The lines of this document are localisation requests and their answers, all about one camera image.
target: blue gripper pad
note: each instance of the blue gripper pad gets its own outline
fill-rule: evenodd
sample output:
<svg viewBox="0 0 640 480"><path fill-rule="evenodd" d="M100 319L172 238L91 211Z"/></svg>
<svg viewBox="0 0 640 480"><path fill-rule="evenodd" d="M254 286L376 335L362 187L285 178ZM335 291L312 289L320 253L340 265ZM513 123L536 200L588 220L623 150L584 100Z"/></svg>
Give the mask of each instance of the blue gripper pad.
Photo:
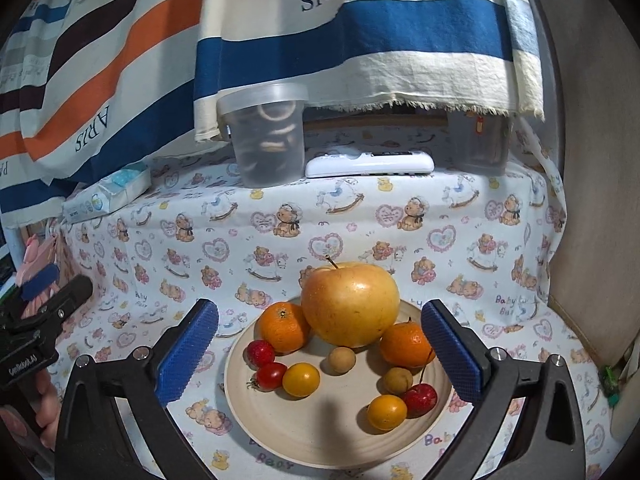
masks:
<svg viewBox="0 0 640 480"><path fill-rule="evenodd" d="M206 301L158 367L156 397L164 408L178 400L218 331L218 308Z"/></svg>
<svg viewBox="0 0 640 480"><path fill-rule="evenodd" d="M460 399L478 402L482 397L482 370L431 301L423 304L420 323Z"/></svg>
<svg viewBox="0 0 640 480"><path fill-rule="evenodd" d="M22 284L22 293L20 297L23 301L31 301L41 292L47 290L51 283L55 283L60 277L60 270L56 264L46 265L28 282Z"/></svg>

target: remote control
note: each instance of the remote control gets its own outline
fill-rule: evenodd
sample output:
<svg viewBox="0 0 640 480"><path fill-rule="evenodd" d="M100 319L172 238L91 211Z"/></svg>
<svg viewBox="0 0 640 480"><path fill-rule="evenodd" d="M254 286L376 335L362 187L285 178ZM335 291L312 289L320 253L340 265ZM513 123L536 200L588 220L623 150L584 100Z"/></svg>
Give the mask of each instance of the remote control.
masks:
<svg viewBox="0 0 640 480"><path fill-rule="evenodd" d="M354 148L313 158L306 164L308 178L370 174L424 174L433 171L433 159L425 152L358 152Z"/></svg>

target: container lid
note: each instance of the container lid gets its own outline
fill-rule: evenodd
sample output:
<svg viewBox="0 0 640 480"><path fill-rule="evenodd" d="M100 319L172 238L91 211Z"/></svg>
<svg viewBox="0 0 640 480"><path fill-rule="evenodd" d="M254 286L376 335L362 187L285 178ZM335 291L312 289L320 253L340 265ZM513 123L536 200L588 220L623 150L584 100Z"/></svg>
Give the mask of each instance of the container lid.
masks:
<svg viewBox="0 0 640 480"><path fill-rule="evenodd" d="M309 101L306 86L299 83L270 83L243 88L222 96L218 100L220 115L250 106L279 103L282 101Z"/></svg>

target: clear plastic container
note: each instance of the clear plastic container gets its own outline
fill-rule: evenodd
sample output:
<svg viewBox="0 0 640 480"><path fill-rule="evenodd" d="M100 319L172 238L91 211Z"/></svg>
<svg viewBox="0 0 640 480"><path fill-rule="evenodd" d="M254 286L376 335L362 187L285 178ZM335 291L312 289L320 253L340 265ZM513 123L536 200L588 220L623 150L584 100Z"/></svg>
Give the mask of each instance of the clear plastic container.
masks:
<svg viewBox="0 0 640 480"><path fill-rule="evenodd" d="M219 99L222 131L233 144L244 186L279 186L304 176L307 100L306 87L296 83L245 88Z"/></svg>
<svg viewBox="0 0 640 480"><path fill-rule="evenodd" d="M460 171L488 176L504 174L512 119L472 112L448 112L453 163Z"/></svg>

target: striped fabric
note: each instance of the striped fabric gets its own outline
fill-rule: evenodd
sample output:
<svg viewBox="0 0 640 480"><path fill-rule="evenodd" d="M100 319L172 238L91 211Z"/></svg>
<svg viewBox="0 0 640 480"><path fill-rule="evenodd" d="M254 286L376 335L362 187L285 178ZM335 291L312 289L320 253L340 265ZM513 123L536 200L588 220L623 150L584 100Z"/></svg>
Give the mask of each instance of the striped fabric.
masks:
<svg viewBox="0 0 640 480"><path fill-rule="evenodd" d="M2 224L157 150L212 149L217 98L247 85L541 114L537 45L527 0L34 0L0 52Z"/></svg>
<svg viewBox="0 0 640 480"><path fill-rule="evenodd" d="M316 107L543 115L528 0L203 0L196 137L219 134L221 95L277 80Z"/></svg>

